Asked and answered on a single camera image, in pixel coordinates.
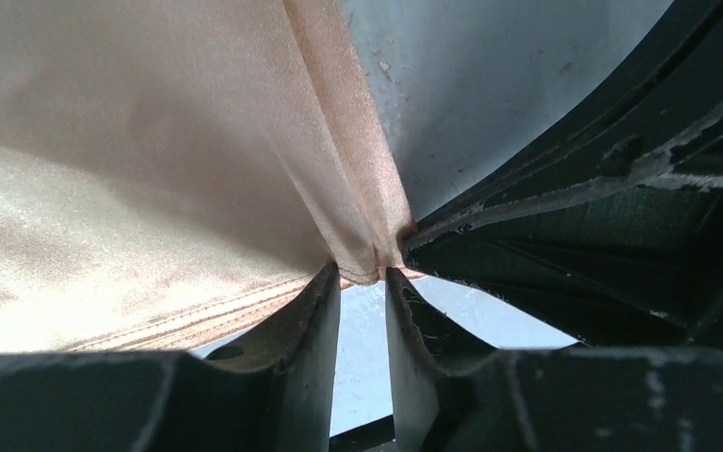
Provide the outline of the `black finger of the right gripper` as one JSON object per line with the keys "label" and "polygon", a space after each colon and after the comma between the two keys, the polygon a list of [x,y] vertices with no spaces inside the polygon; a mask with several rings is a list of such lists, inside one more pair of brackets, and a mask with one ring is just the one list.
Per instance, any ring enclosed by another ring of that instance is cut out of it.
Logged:
{"label": "black finger of the right gripper", "polygon": [[723,350],[723,1],[675,1],[562,120],[422,219],[414,270],[591,347]]}

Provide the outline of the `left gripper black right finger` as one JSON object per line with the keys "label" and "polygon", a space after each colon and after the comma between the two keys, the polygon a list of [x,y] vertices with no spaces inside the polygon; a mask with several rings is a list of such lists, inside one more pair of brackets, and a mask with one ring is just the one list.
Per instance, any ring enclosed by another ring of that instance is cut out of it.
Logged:
{"label": "left gripper black right finger", "polygon": [[723,451],[723,352],[498,349],[386,272],[403,451]]}

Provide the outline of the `peach cloth napkin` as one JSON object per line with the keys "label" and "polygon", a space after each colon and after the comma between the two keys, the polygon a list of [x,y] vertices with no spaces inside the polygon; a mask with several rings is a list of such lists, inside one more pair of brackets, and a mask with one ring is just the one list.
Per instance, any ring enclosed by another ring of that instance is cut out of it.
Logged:
{"label": "peach cloth napkin", "polygon": [[0,352],[192,348],[414,222],[336,1],[0,1]]}

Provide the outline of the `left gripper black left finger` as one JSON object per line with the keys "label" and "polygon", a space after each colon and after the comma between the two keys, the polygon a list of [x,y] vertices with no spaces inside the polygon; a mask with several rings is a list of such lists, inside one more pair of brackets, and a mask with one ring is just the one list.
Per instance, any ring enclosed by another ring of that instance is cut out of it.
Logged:
{"label": "left gripper black left finger", "polygon": [[340,296],[326,265],[205,358],[1,354],[0,451],[325,451]]}

